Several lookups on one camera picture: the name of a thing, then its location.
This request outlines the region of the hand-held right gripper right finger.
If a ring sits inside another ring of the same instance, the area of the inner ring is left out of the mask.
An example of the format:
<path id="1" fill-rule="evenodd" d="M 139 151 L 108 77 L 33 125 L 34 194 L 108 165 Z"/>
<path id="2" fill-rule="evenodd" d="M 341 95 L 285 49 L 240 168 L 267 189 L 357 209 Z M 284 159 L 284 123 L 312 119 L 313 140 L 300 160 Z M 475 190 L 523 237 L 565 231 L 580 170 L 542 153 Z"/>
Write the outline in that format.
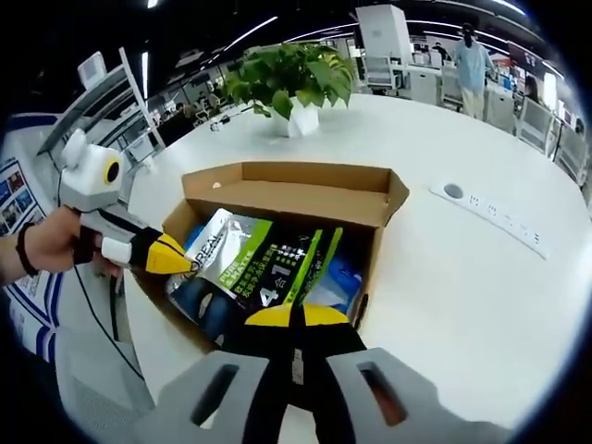
<path id="1" fill-rule="evenodd" d="M 366 348 L 341 312 L 300 307 L 300 385 L 328 443 L 483 443 L 486 426 L 445 408 L 436 386 L 382 348 Z"/>

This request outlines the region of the person's left hand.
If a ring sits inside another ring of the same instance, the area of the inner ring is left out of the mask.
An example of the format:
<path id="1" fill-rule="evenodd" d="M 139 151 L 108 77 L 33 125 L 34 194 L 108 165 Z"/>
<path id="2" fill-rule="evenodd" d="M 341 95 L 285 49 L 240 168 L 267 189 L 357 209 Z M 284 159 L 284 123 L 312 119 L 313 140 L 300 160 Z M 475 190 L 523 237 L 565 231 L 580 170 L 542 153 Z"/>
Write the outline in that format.
<path id="1" fill-rule="evenodd" d="M 66 272 L 75 265 L 74 251 L 81 240 L 80 214 L 65 206 L 18 235 L 19 277 L 39 271 Z"/>

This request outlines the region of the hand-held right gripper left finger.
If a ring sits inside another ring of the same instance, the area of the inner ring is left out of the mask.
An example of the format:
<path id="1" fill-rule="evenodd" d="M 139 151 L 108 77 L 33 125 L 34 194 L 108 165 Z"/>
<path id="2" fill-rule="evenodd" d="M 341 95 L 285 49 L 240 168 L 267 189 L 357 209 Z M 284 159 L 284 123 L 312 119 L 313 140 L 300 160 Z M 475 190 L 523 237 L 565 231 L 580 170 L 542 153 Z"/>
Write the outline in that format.
<path id="1" fill-rule="evenodd" d="M 212 351 L 160 393 L 133 427 L 136 443 L 276 443 L 289 403 L 301 397 L 301 308 L 247 319 L 232 351 Z"/>

